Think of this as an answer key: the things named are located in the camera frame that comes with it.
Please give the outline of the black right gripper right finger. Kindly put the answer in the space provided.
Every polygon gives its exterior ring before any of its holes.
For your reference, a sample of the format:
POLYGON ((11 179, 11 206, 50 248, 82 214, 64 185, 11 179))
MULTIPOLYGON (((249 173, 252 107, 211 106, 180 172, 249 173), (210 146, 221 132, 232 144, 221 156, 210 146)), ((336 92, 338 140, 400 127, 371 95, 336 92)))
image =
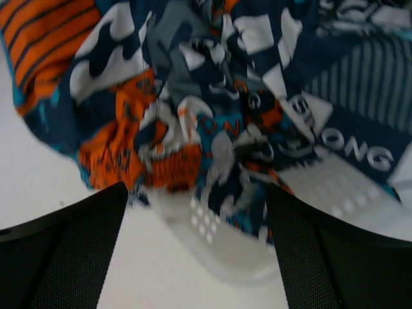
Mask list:
POLYGON ((346 223, 273 183, 266 192, 289 308, 411 308, 411 242, 346 223))

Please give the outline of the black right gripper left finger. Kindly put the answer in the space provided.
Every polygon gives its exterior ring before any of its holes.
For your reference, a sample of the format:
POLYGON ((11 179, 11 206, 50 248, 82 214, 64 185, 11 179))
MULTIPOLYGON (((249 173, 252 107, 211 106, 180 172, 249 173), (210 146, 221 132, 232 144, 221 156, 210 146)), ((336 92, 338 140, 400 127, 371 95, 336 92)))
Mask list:
POLYGON ((127 199, 119 182, 1 230, 1 308, 96 308, 127 199))

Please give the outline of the colourful patterned shorts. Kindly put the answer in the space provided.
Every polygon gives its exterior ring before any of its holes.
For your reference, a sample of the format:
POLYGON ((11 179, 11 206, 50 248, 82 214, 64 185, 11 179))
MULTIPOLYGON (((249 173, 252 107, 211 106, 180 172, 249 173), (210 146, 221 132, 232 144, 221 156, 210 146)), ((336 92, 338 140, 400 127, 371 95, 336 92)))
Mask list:
POLYGON ((273 244, 281 171, 411 178, 410 1, 2 1, 1 44, 16 111, 91 189, 194 189, 273 244))

